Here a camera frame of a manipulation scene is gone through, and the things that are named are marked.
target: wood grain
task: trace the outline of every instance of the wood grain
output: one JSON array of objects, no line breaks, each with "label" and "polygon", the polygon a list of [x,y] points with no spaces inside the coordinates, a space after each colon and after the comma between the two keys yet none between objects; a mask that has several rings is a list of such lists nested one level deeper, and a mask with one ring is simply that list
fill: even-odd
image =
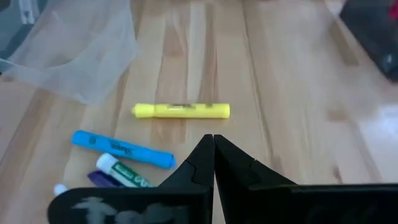
[{"label": "wood grain", "polygon": [[[342,3],[132,1],[138,54],[97,105],[0,77],[0,224],[46,223],[58,182],[92,186],[100,154],[70,144],[77,129],[178,165],[212,133],[299,184],[397,182],[398,86],[339,20]],[[231,117],[136,119],[141,102],[227,102]],[[173,172],[124,162],[153,184]],[[224,222],[217,192],[213,222]]]}]

